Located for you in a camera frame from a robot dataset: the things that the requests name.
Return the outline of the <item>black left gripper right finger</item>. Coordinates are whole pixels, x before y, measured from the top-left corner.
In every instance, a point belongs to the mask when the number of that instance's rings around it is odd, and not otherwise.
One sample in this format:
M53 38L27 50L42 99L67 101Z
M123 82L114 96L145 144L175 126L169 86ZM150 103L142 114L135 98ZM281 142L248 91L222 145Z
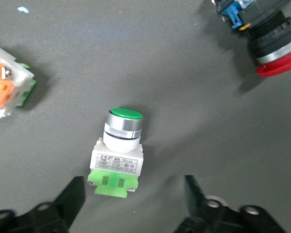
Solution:
M256 205L243 205L234 211L220 198L204 195L193 175L185 175L185 194L189 216L176 233L284 233L269 214Z

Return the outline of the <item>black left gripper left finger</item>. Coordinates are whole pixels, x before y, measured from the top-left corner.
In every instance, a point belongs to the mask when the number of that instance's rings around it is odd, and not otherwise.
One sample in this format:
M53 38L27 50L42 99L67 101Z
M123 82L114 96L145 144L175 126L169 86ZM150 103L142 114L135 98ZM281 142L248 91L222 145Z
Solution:
M85 203L84 177L76 176L51 202L43 202L17 215L0 210L0 233L67 233Z

